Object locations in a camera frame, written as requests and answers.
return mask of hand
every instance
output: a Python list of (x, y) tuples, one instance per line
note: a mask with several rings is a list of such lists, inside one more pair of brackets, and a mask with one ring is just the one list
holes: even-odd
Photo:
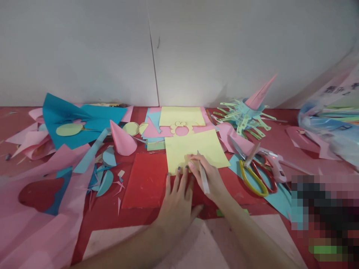
[(194, 177), (192, 176), (186, 190), (188, 166), (184, 169), (181, 182), (180, 175), (181, 168), (179, 167), (171, 192), (170, 176), (167, 174), (165, 198), (160, 213), (154, 221), (154, 225), (160, 227), (164, 231), (165, 237), (173, 243), (181, 238), (203, 209), (203, 205), (198, 205), (191, 210)]
[[(218, 199), (226, 196), (230, 196), (230, 194), (227, 191), (227, 188), (225, 187), (223, 180), (221, 178), (220, 173), (218, 172), (218, 169), (212, 165), (209, 164), (207, 159), (203, 155), (188, 155), (187, 156), (189, 160), (193, 162), (201, 162), (202, 166), (204, 167), (207, 175), (207, 181), (209, 186), (209, 194), (207, 194), (207, 197), (214, 201), (216, 204), (218, 203)], [(202, 185), (202, 178), (201, 174), (196, 168), (196, 166), (191, 162), (188, 162), (188, 166), (190, 167), (193, 175), (196, 177), (198, 185), (201, 187), (203, 191), (203, 185)]]

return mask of white wall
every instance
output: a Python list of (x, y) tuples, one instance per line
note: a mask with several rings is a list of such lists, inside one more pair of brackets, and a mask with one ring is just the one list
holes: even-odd
[(145, 0), (1, 0), (0, 106), (157, 106)]
[(250, 96), (278, 73), (265, 100), (276, 107), (340, 61), (359, 36), (354, 0), (148, 3), (162, 106), (215, 107)]

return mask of pixelated area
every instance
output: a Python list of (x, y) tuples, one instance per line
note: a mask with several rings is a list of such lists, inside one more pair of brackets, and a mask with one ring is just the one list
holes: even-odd
[(359, 176), (293, 176), (292, 230), (320, 262), (359, 262)]

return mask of yellow scissors handle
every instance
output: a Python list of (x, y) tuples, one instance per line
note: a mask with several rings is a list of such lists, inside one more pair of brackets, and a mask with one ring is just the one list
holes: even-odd
[(247, 176), (246, 176), (246, 173), (244, 171), (244, 162), (242, 160), (239, 160), (239, 166), (240, 166), (240, 172), (242, 173), (242, 176), (243, 176), (243, 181), (244, 183), (247, 185), (247, 187), (252, 191), (254, 192), (255, 194), (257, 194), (258, 196), (260, 197), (266, 197), (268, 196), (268, 190), (266, 188), (266, 186), (263, 184), (263, 182), (261, 181), (261, 179), (256, 175), (256, 173), (254, 173), (254, 171), (248, 167), (247, 168), (247, 171), (252, 175), (252, 177), (254, 178), (255, 181), (257, 181), (257, 183), (259, 184), (259, 186), (261, 187), (262, 192), (258, 192), (251, 184), (250, 182), (248, 181), (247, 179)]

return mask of red table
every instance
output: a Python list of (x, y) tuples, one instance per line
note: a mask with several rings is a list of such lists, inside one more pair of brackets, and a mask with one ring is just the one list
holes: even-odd
[[(28, 116), (28, 112), (34, 108), (20, 107), (20, 108), (0, 108), (0, 123), (2, 123), (3, 131), (0, 134), (0, 142), (14, 135), (16, 132), (23, 130), (33, 123), (33, 119)], [(144, 122), (147, 107), (135, 107), (133, 110), (131, 121), (141, 124)], [(293, 146), (290, 138), (286, 135), (285, 129), (289, 126), (297, 126), (297, 114), (298, 110), (281, 110), (281, 109), (268, 109), (266, 113), (277, 117), (281, 120), (286, 120), (288, 123), (277, 123), (274, 121), (267, 121), (266, 123), (272, 127), (272, 130), (265, 132), (266, 137), (262, 139), (261, 146), (272, 150), (275, 153), (281, 154), (286, 160), (296, 163), (297, 165), (309, 170), (313, 174), (318, 174), (318, 167), (322, 171), (328, 173), (352, 173), (353, 169), (350, 165), (343, 161), (330, 161), (319, 159), (318, 154), (313, 152), (303, 151)], [(49, 156), (42, 160), (30, 161), (29, 159), (23, 160), (24, 157), (19, 154), (10, 161), (5, 161), (5, 156), (8, 153), (14, 153), (16, 145), (2, 142), (0, 144), (0, 175), (14, 176), (24, 172), (32, 167), (35, 167), (48, 160)], [(120, 170), (124, 170), (123, 176), (124, 186), (127, 186), (132, 164), (134, 162), (136, 153), (147, 152), (143, 143), (138, 143), (138, 148), (131, 156), (120, 156), (116, 154), (116, 161), (121, 164), (112, 169), (114, 174), (117, 174)], [(163, 154), (165, 151), (156, 151), (157, 154)], [(297, 171), (288, 167), (283, 167), (287, 176), (300, 174)], [(61, 182), (56, 181), (53, 183), (61, 187)], [(159, 208), (131, 208), (120, 210), (119, 216), (117, 216), (117, 198), (113, 195), (119, 190), (117, 184), (113, 184), (109, 191), (92, 201), (91, 210), (89, 210), (89, 195), (86, 197), (84, 218), (79, 233), (79, 239), (75, 247), (73, 263), (77, 263), (82, 260), (85, 252), (89, 237), (92, 231), (100, 229), (110, 229), (134, 225), (147, 225), (150, 224), (159, 212)], [(122, 191), (119, 195), (122, 200), (125, 195), (125, 191)], [(51, 203), (51, 198), (42, 197), (41, 204)], [(277, 211), (267, 204), (264, 200), (263, 204), (243, 205), (243, 208), (247, 208), (252, 215), (260, 214), (277, 214)], [(208, 206), (200, 214), (201, 218), (215, 217), (216, 207)], [(283, 216), (282, 220), (288, 229), (288, 232), (293, 238), (298, 250), (300, 251), (308, 268), (319, 268), (319, 263), (309, 253), (308, 247), (305, 246), (302, 239), (297, 238), (297, 232), (291, 230), (290, 222)]]

